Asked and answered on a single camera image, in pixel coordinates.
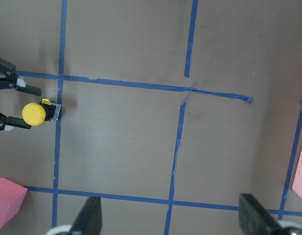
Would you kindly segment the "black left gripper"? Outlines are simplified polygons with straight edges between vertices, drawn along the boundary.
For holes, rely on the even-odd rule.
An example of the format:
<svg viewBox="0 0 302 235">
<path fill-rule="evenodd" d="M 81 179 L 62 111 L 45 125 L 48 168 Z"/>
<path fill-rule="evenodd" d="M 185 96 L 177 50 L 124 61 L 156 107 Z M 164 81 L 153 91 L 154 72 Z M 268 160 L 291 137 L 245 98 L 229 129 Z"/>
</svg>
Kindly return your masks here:
<svg viewBox="0 0 302 235">
<path fill-rule="evenodd" d="M 0 58 L 0 74 L 0 94 L 15 89 L 35 96 L 42 95 L 41 88 L 28 85 L 24 78 L 16 75 L 16 66 L 2 58 Z M 31 129 L 31 125 L 27 124 L 22 118 L 6 116 L 0 112 L 0 131 L 12 130 L 14 127 Z"/>
</svg>

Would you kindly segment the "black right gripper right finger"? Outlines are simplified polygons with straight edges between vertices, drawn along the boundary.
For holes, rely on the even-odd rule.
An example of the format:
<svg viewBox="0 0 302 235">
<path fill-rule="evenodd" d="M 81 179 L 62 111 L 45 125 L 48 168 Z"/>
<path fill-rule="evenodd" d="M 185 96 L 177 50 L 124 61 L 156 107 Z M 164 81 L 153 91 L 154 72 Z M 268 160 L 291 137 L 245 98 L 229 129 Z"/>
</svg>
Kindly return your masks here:
<svg viewBox="0 0 302 235">
<path fill-rule="evenodd" d="M 287 235 L 270 213 L 250 193 L 239 196 L 239 225 L 245 235 Z"/>
</svg>

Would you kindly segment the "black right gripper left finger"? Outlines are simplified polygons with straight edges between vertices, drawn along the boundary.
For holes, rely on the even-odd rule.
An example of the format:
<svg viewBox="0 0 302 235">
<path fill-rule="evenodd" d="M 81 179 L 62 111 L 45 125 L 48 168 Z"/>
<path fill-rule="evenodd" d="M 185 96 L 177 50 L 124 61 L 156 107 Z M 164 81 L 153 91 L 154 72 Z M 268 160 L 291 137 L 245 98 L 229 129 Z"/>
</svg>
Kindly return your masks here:
<svg viewBox="0 0 302 235">
<path fill-rule="evenodd" d="M 99 235 L 102 230 L 101 198 L 92 196 L 87 199 L 68 235 Z"/>
</svg>

